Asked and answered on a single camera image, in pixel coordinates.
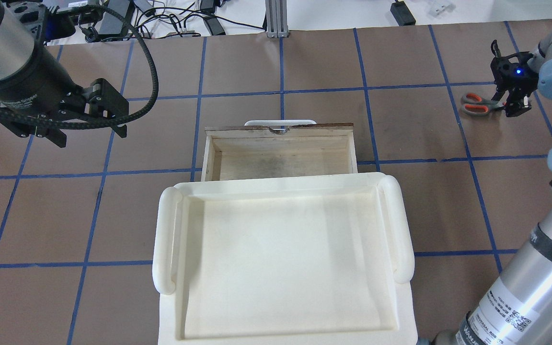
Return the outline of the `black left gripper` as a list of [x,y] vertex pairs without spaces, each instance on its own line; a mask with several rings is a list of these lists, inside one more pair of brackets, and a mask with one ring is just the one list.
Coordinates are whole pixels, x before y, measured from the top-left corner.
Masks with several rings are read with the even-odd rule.
[[0,80],[0,103],[18,115],[46,121],[119,119],[129,114],[129,103],[104,78],[83,88],[70,76],[7,77]]

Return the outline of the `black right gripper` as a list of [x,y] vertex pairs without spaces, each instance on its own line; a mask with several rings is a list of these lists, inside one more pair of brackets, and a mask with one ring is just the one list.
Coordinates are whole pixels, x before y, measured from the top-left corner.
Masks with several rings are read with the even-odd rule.
[[530,95],[537,88],[538,73],[528,65],[534,57],[531,52],[517,52],[504,56],[500,53],[497,41],[491,42],[491,71],[496,85],[493,101],[502,100],[508,92],[504,103],[506,117],[512,118],[525,114],[532,109]]

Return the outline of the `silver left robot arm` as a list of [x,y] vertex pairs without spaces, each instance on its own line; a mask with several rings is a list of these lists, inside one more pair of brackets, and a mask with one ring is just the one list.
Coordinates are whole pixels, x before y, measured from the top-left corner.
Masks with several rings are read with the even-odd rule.
[[[51,39],[74,31],[73,17],[109,14],[137,40],[149,68],[147,104],[129,111],[128,100],[103,79],[83,88],[46,49]],[[0,1],[0,124],[14,135],[46,138],[66,147],[66,130],[109,127],[127,137],[127,124],[147,115],[159,95],[159,77],[140,31],[123,15],[99,4],[49,9],[38,3],[7,7]]]

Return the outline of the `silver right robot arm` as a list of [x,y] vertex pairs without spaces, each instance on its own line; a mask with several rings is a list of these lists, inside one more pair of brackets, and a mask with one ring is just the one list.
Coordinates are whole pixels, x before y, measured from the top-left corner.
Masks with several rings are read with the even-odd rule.
[[[531,52],[502,55],[491,44],[496,92],[490,100],[469,92],[461,98],[467,115],[504,111],[519,116],[539,91],[552,100],[552,30]],[[552,172],[552,147],[546,160]],[[462,319],[457,330],[442,331],[434,345],[549,345],[552,342],[552,207],[530,230],[521,248],[495,282]]]

